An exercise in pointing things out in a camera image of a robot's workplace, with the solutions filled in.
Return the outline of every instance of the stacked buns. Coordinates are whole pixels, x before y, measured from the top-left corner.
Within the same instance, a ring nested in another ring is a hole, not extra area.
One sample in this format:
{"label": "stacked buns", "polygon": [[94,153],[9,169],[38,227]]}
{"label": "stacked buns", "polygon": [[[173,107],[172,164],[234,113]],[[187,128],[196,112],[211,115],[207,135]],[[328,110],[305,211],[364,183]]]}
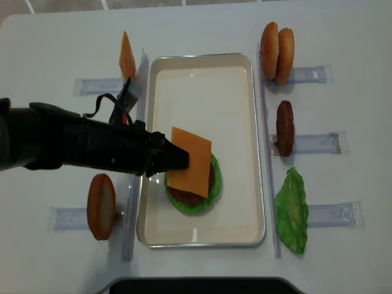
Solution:
{"label": "stacked buns", "polygon": [[267,78],[275,78],[279,85],[286,84],[293,67],[294,46],[291,29],[284,28],[278,33],[275,22],[265,27],[260,42],[260,59]]}

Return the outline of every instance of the partially assembled burger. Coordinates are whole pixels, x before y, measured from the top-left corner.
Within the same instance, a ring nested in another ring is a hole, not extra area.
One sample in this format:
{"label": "partially assembled burger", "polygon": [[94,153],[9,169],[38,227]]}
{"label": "partially assembled burger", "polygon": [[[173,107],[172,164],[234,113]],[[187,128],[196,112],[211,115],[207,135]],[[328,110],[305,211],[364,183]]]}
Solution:
{"label": "partially assembled burger", "polygon": [[221,171],[211,153],[211,141],[173,127],[171,142],[189,153],[189,167],[165,174],[166,193],[184,214],[206,211],[221,188]]}

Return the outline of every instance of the white tray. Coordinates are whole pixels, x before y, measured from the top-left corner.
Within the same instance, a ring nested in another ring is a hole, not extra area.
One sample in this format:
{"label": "white tray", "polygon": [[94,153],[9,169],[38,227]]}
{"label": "white tray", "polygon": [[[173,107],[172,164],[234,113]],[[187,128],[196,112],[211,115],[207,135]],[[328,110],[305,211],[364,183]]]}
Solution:
{"label": "white tray", "polygon": [[151,247],[253,245],[265,232],[252,64],[240,53],[159,58],[151,66],[147,129],[172,126],[212,141],[220,194],[200,215],[169,201],[164,175],[143,178],[137,235]]}

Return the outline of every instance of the cheese slice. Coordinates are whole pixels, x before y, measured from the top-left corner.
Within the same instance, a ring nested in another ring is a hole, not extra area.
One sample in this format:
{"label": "cheese slice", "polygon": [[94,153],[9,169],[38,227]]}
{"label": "cheese slice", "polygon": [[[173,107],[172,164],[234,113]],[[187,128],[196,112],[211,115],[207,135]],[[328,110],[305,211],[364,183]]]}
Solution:
{"label": "cheese slice", "polygon": [[121,52],[118,64],[120,65],[122,76],[125,81],[128,80],[128,78],[136,78],[135,58],[130,47],[127,32],[125,31],[122,35]]}
{"label": "cheese slice", "polygon": [[189,167],[185,170],[170,170],[167,186],[207,198],[211,141],[173,127],[171,142],[189,153]]}

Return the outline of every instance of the hamburger bun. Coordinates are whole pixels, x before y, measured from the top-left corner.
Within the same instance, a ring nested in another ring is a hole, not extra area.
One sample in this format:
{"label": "hamburger bun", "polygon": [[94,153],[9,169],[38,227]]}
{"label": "hamburger bun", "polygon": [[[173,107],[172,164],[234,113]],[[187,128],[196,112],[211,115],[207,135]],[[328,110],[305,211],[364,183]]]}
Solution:
{"label": "hamburger bun", "polygon": [[87,223],[96,240],[107,240],[115,223],[116,194],[108,175],[96,175],[87,199]]}
{"label": "hamburger bun", "polygon": [[272,21],[265,27],[260,42],[260,61],[263,67],[263,73],[267,78],[275,77],[278,55],[279,37],[277,24]]}
{"label": "hamburger bun", "polygon": [[294,60],[294,35],[288,28],[281,29],[279,32],[279,56],[275,80],[279,85],[286,84],[293,67]]}

